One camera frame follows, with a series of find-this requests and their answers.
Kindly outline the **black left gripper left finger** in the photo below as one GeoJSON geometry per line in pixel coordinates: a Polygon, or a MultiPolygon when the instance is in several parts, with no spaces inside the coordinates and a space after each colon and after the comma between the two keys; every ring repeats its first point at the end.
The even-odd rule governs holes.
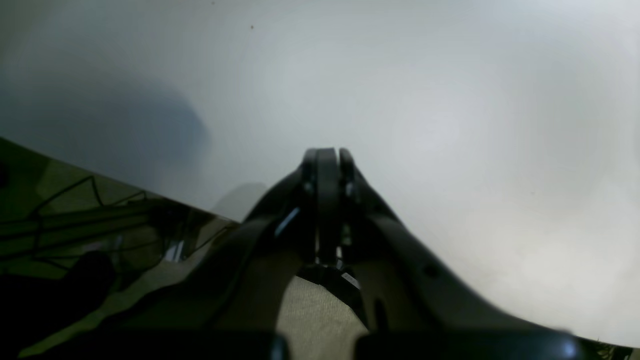
{"type": "Polygon", "coordinates": [[[62,360],[288,360],[281,302],[308,244],[303,209],[316,189],[318,150],[268,191],[245,221],[178,285],[60,348],[62,360]]]}

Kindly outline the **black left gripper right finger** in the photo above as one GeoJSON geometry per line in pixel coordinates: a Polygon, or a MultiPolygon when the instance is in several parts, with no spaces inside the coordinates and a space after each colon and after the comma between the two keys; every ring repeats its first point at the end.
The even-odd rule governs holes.
{"type": "Polygon", "coordinates": [[[404,226],[339,150],[352,249],[370,333],[356,360],[583,360],[573,335],[512,316],[456,276],[404,226]]]}

